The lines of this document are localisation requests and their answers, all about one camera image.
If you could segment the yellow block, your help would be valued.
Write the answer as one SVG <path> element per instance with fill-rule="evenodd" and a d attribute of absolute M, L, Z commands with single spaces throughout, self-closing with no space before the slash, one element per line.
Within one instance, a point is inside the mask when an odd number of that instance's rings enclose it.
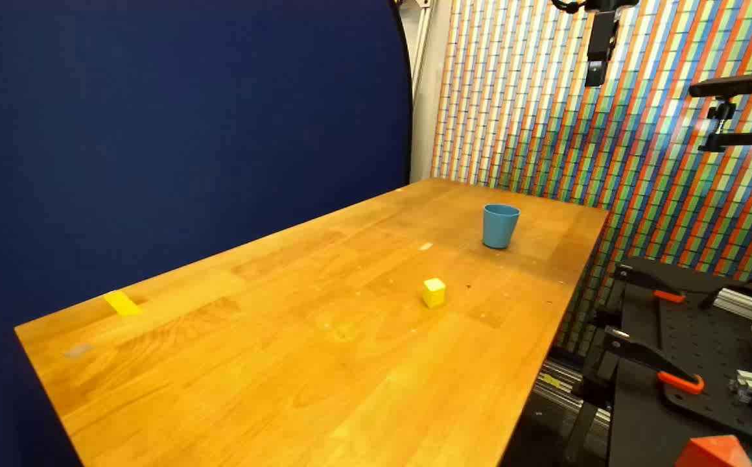
<path fill-rule="evenodd" d="M 446 301 L 446 284 L 441 278 L 425 278 L 419 300 L 428 310 L 436 310 Z"/>

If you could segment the blue cup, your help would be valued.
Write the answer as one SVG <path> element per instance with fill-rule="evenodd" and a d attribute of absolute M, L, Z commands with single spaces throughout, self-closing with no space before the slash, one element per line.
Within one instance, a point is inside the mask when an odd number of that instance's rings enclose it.
<path fill-rule="evenodd" d="M 481 210 L 481 245 L 488 250 L 508 250 L 514 230 L 517 224 L 517 210 L 510 206 L 488 206 Z"/>

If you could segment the orange red block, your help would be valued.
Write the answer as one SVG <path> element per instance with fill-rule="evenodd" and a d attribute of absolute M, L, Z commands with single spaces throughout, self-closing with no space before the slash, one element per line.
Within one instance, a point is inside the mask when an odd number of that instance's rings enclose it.
<path fill-rule="evenodd" d="M 682 447 L 674 467 L 752 467 L 752 460 L 737 436 L 694 436 Z"/>

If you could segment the yellow tape strip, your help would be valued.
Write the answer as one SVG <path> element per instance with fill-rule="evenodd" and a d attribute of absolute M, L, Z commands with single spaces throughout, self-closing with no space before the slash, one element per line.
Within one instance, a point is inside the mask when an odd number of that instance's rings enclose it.
<path fill-rule="evenodd" d="M 119 314 L 119 316 L 138 316 L 140 306 L 122 292 L 112 292 L 104 296 L 104 301 Z"/>

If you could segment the blue backdrop screen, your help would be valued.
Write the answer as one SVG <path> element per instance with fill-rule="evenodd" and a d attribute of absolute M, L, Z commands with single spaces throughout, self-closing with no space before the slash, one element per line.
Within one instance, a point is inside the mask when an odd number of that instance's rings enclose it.
<path fill-rule="evenodd" d="M 394 0 L 0 0 L 0 467 L 74 467 L 16 326 L 410 178 Z"/>

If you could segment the black workbench plate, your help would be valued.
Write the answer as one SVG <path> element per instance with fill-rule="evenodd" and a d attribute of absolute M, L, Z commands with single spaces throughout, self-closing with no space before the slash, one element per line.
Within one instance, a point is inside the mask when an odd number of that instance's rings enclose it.
<path fill-rule="evenodd" d="M 682 305 L 656 301 L 650 292 L 617 284 L 606 306 L 619 327 L 699 375 L 703 396 L 683 396 L 656 383 L 641 364 L 619 361 L 610 424 L 610 467 L 674 467 L 698 436 L 737 436 L 752 458 L 752 409 L 731 392 L 738 368 L 752 372 L 748 323 L 709 306 L 726 278 L 629 261 L 629 268 L 661 278 L 683 293 Z"/>

